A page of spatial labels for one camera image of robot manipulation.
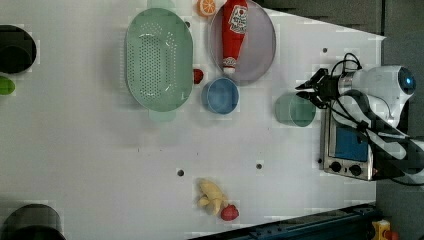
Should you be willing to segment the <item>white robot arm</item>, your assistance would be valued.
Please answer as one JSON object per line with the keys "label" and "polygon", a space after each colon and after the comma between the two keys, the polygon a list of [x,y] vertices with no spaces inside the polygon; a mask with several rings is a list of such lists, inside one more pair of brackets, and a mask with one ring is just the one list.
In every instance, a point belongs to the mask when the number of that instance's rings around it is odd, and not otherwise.
{"label": "white robot arm", "polygon": [[402,66],[336,75],[319,69],[297,95],[327,111],[324,170],[374,181],[423,174],[423,142],[398,129],[416,90]]}

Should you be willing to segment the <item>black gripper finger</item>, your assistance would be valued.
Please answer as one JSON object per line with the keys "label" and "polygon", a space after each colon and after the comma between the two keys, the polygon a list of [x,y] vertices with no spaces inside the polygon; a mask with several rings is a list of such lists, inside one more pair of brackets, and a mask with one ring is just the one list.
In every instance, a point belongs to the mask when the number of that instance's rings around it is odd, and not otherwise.
{"label": "black gripper finger", "polygon": [[297,92],[296,95],[306,100],[312,100],[317,97],[317,94],[315,92],[307,92],[307,91]]}
{"label": "black gripper finger", "polygon": [[308,80],[301,85],[296,87],[296,90],[305,90],[305,89],[312,89],[314,87],[314,82],[311,80]]}

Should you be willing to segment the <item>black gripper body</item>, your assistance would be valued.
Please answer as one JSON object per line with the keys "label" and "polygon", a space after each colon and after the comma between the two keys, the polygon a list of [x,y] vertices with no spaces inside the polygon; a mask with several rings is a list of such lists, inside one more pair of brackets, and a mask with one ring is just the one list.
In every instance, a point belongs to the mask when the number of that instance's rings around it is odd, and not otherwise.
{"label": "black gripper body", "polygon": [[332,76],[326,68],[320,68],[310,79],[313,94],[311,102],[320,109],[339,96],[338,83],[340,76]]}

